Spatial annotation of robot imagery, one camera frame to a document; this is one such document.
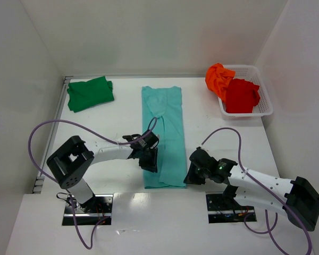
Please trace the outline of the teal t shirt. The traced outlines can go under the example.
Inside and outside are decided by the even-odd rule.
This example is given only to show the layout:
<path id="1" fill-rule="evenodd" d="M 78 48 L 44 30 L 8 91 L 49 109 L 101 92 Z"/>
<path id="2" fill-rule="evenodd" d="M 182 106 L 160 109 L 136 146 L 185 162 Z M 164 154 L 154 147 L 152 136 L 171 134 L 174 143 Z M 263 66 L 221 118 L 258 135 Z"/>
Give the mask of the teal t shirt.
<path id="1" fill-rule="evenodd" d="M 157 173 L 144 171 L 146 189 L 185 188 L 187 174 L 184 140 L 182 92 L 180 87 L 142 87 L 142 128 L 148 129 L 153 117 L 157 123 L 153 133 L 159 136 Z"/>

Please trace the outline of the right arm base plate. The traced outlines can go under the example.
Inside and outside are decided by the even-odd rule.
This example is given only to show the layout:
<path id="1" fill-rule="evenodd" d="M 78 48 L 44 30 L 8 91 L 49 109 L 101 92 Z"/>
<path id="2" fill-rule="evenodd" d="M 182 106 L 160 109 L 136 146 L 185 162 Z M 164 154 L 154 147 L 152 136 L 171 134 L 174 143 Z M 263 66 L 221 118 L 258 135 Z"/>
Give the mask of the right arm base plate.
<path id="1" fill-rule="evenodd" d="M 254 207 L 226 202 L 220 192 L 206 193 L 206 204 L 209 224 L 257 221 Z"/>

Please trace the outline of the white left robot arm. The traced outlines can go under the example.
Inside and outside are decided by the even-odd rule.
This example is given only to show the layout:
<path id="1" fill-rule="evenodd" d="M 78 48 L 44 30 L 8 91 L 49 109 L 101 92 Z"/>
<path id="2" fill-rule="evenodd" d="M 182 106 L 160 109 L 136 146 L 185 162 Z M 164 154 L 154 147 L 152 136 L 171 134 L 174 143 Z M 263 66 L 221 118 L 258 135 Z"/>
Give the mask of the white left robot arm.
<path id="1" fill-rule="evenodd" d="M 124 135 L 121 141 L 95 142 L 93 150 L 89 150 L 85 142 L 74 135 L 49 156 L 47 166 L 60 188 L 69 191 L 84 212 L 91 213 L 99 202 L 83 179 L 88 168 L 110 160 L 137 159 L 141 169 L 157 173 L 159 141 L 158 135 L 148 131 L 143 135 Z"/>

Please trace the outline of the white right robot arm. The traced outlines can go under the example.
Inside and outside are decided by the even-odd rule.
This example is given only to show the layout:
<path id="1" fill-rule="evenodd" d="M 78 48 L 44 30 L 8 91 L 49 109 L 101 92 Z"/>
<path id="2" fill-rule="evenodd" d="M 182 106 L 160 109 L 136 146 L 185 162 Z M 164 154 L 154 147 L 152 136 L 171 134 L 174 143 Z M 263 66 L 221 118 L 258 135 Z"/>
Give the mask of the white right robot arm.
<path id="1" fill-rule="evenodd" d="M 202 185 L 209 179 L 226 184 L 223 199 L 229 206 L 257 207 L 273 211 L 295 226 L 315 230 L 319 217 L 319 193 L 303 177 L 279 178 L 242 169 L 230 159 L 216 160 L 198 147 L 189 157 L 190 167 L 185 184 Z"/>

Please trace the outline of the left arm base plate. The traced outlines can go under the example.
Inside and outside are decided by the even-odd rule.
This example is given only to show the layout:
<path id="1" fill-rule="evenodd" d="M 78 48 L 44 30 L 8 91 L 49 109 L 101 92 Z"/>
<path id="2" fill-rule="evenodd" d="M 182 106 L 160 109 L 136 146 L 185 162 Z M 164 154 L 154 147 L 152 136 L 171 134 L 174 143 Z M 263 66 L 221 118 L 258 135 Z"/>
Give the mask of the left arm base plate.
<path id="1" fill-rule="evenodd" d="M 59 192 L 56 197 L 65 201 L 64 214 L 62 219 L 62 226 L 74 226 L 72 203 L 69 195 L 65 197 L 66 193 Z M 112 194 L 97 194 L 96 202 L 90 209 L 85 209 L 73 198 L 73 205 L 77 224 L 79 226 L 94 226 L 100 221 L 100 225 L 111 225 L 112 223 Z"/>

